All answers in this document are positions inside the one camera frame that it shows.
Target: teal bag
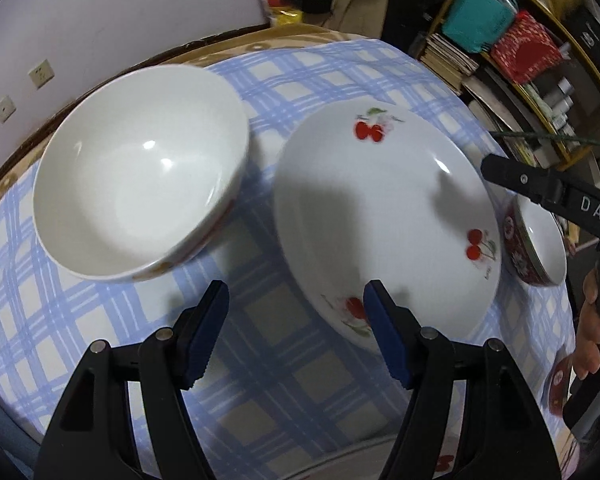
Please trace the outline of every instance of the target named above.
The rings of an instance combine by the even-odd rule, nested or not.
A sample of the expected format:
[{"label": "teal bag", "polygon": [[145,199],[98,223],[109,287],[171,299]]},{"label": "teal bag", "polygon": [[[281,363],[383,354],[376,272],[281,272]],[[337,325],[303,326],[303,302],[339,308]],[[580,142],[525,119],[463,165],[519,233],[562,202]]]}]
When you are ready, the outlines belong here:
[{"label": "teal bag", "polygon": [[442,33],[465,51],[489,50],[518,13],[516,0],[454,0]]}]

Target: red patterned bag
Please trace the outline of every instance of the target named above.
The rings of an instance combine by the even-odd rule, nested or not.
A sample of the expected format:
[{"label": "red patterned bag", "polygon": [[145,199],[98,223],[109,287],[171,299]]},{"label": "red patterned bag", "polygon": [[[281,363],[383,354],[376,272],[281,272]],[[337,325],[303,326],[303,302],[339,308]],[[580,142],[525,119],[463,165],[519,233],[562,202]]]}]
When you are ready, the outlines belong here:
[{"label": "red patterned bag", "polygon": [[509,30],[491,48],[491,57],[514,83],[524,84],[562,61],[542,25],[521,10]]}]

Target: wall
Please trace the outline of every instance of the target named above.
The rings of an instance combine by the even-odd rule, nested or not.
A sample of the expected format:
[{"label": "wall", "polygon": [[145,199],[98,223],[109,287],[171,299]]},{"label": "wall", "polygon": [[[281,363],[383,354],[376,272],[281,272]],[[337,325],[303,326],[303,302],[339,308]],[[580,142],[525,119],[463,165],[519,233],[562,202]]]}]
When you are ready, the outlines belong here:
[{"label": "wall", "polygon": [[[263,23],[258,0],[1,0],[0,166],[68,102],[165,50]],[[29,70],[48,59],[55,77],[36,90]]]}]

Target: table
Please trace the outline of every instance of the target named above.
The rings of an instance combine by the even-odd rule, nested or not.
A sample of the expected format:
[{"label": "table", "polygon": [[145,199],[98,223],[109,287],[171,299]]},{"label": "table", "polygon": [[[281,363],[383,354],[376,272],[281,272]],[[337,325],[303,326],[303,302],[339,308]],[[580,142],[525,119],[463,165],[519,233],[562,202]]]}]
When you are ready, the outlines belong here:
[{"label": "table", "polygon": [[[276,161],[296,124],[320,106],[359,96],[411,109],[451,137],[474,165],[496,142],[444,84],[397,49],[354,40],[255,52],[219,62],[244,101],[250,160],[224,228],[192,261],[147,282],[83,282],[58,269],[36,239],[33,165],[0,202],[0,398],[40,438],[88,344],[139,342],[228,283],[230,313],[205,377],[184,397],[220,479],[273,479],[353,442],[395,433],[408,394],[382,360],[336,334],[306,302],[284,261],[271,211]],[[488,185],[498,218],[508,192]],[[536,399],[561,347],[574,345],[564,285],[531,288],[505,268],[471,337],[501,338]],[[450,434],[458,434],[461,384]],[[156,473],[139,389],[130,389],[141,461]],[[552,434],[560,420],[543,408]]]}]

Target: wall outlet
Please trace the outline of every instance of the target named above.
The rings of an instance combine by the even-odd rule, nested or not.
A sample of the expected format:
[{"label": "wall outlet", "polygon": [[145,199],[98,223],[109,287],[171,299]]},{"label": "wall outlet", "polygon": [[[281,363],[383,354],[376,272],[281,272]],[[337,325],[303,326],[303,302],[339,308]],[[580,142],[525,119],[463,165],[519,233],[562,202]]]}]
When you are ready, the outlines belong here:
[{"label": "wall outlet", "polygon": [[0,122],[3,123],[16,111],[16,105],[8,95],[0,99]]},{"label": "wall outlet", "polygon": [[33,81],[33,84],[36,86],[36,88],[40,88],[46,84],[47,81],[53,79],[54,75],[54,70],[51,68],[48,59],[45,59],[42,63],[29,72],[29,77]]}]

